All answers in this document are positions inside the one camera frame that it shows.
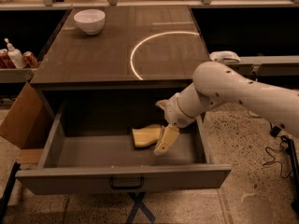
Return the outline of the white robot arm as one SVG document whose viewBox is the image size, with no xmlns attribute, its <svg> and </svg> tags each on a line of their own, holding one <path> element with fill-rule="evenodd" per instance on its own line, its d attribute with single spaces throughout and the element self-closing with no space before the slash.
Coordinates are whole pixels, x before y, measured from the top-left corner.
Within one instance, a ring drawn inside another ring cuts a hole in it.
<svg viewBox="0 0 299 224">
<path fill-rule="evenodd" d="M 223 63 L 205 62 L 195 69 L 191 85 L 156 103 L 164 110 L 167 126 L 154 154 L 165 154 L 177 141 L 181 128 L 224 103 L 240 104 L 287 133 L 299 136 L 299 91 L 247 79 Z"/>
</svg>

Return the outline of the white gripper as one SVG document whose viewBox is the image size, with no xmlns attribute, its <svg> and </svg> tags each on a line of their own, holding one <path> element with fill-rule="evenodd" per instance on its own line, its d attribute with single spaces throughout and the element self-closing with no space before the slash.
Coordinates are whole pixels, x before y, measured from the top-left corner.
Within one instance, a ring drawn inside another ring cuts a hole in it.
<svg viewBox="0 0 299 224">
<path fill-rule="evenodd" d="M 164 111 L 164 118 L 169 125 L 162 127 L 160 137 L 154 149 L 156 156 L 163 156 L 179 137 L 179 128 L 186 128 L 195 121 L 188 117 L 179 107 L 179 93 L 175 93 L 170 99 L 159 100 L 155 105 Z"/>
</svg>

